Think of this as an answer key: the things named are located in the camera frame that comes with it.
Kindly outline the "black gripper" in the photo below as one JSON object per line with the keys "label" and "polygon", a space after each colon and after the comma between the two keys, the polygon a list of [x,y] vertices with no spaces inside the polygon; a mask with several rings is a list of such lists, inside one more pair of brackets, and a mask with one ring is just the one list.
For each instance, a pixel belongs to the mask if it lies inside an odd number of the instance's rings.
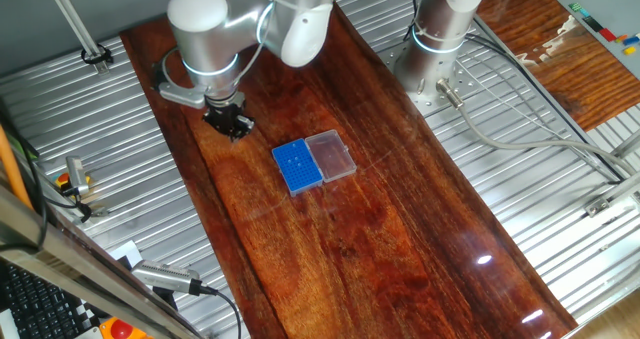
{"label": "black gripper", "polygon": [[226,106],[209,105],[202,120],[213,127],[218,133],[237,141],[254,128],[255,120],[244,115],[245,103],[230,103]]}

